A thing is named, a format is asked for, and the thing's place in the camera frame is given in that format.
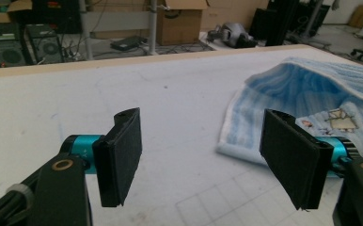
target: black speaker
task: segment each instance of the black speaker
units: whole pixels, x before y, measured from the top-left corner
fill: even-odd
[[[297,32],[298,34],[303,33],[307,28],[308,20],[310,19],[311,13],[313,13],[315,6],[311,4],[300,3],[298,9],[293,17],[290,30]],[[330,6],[322,5],[319,12],[314,19],[313,26],[309,31],[310,36],[315,36],[320,26],[322,26],[325,16],[328,13]]]
[[[57,34],[82,32],[79,0],[33,0],[29,24],[49,24]]]
[[[37,63],[64,62],[58,36],[48,24],[28,24],[25,29]]]
[[[253,36],[255,40],[267,40],[275,23],[276,13],[277,11],[274,9],[257,8],[249,28],[249,35]]]
[[[13,23],[0,23],[0,68],[31,64],[20,28]]]
[[[280,1],[275,22],[267,38],[266,46],[282,45],[292,23],[299,0]]]
[[[283,0],[269,0],[267,4],[267,9],[278,10],[282,4]]]

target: table surface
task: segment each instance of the table surface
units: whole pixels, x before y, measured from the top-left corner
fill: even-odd
[[[106,134],[140,107],[143,154],[125,205],[95,225],[333,225],[340,179],[319,210],[296,211],[270,170],[214,151],[232,96],[287,57],[352,63],[305,45],[0,69],[0,197],[55,156],[73,134]]]

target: electronic equipment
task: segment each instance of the electronic equipment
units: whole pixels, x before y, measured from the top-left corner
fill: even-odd
[[[276,16],[274,23],[270,25],[266,46],[283,44],[298,4],[299,0],[276,1]]]
[[[363,158],[344,137],[312,137],[289,114],[266,109],[260,154],[296,209],[317,209],[329,170],[344,178],[333,219],[363,226]]]
[[[133,48],[137,48],[143,42],[147,42],[147,40],[138,36],[132,36],[123,40],[112,41],[111,48],[120,51],[128,51]]]
[[[58,155],[0,199],[0,225],[92,225],[85,173],[97,173],[103,207],[124,204],[142,153],[140,110],[114,116],[106,136],[73,135]]]
[[[31,58],[18,24],[0,23],[0,68],[28,64]]]
[[[82,32],[79,0],[33,0],[29,24],[48,24],[57,34]]]
[[[58,36],[48,24],[28,24],[25,30],[38,64],[64,62]]]
[[[314,8],[315,6],[313,4],[299,3],[298,8],[292,20],[290,30],[295,31],[298,34],[304,33],[308,24],[308,20],[310,18],[310,15],[313,13]],[[309,35],[311,37],[317,34],[317,31],[322,26],[325,16],[327,15],[329,9],[330,6],[328,5],[320,6],[317,15],[314,17],[313,25],[309,30]]]
[[[267,40],[276,19],[276,10],[257,8],[249,34],[255,40]]]
[[[225,23],[208,32],[207,41],[221,40],[231,48],[255,47],[258,43],[238,23]]]
[[[275,9],[277,10],[282,4],[282,0],[269,0],[267,4],[267,9]]]

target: striped towel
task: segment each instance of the striped towel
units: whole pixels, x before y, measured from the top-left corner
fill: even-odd
[[[363,66],[288,58],[249,77],[229,104],[216,150],[266,165],[265,108],[295,116],[315,137],[347,137],[363,156]]]

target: fabric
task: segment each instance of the fabric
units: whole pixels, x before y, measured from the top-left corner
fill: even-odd
[[[252,75],[229,104],[216,150],[266,165],[259,152],[266,108],[295,116],[315,137],[347,137],[363,156],[363,66],[288,58]]]

